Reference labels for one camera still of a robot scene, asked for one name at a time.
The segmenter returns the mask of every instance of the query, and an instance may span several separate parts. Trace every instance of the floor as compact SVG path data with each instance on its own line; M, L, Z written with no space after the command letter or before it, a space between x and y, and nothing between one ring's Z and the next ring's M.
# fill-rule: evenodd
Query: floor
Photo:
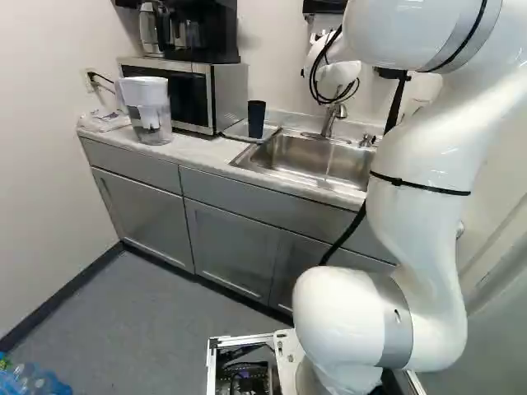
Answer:
M75 394L204 394L211 336L285 328L249 307L123 253L13 352Z

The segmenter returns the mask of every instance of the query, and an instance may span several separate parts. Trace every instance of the gray countertop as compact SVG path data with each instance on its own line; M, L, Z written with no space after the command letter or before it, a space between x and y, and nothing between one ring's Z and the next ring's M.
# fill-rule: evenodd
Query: gray countertop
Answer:
M352 211L358 211L366 198L366 194L360 191L337 193L314 185L278 179L268 174L260 174L229 165L229 162L250 145L247 142L238 142L222 137L211 139L175 133L174 141L169 144L148 146L138 141L132 127L115 129L104 133L89 132L83 129L78 129L77 132L81 137L90 138L111 146L140 152L144 155L167 160L192 169L206 171L229 179L289 193Z

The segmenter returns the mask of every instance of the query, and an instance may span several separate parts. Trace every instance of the stainless steel sink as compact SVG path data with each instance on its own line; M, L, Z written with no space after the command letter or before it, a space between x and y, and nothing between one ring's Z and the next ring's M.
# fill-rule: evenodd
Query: stainless steel sink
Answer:
M337 192L366 191L374 147L283 130L231 165Z

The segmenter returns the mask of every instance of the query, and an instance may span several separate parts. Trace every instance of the plastic bottle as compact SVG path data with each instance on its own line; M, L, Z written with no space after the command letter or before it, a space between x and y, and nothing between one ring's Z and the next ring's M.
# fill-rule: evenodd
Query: plastic bottle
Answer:
M73 395L70 386L61 383L55 373L44 371L33 363L7 368L11 362L0 352L0 395Z
M29 385L31 395L72 395L72 388L61 383L55 373L45 371L37 373Z
M24 390L30 386L31 381L38 373L38 370L39 368L37 365L26 362L24 364L16 365L14 369L12 369L12 375Z

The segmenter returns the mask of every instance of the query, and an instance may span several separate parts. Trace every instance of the black cup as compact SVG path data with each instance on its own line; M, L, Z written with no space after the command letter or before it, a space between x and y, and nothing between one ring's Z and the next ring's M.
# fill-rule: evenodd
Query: black cup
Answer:
M247 110L249 111L249 137L262 138L264 134L266 103L260 100L250 100Z

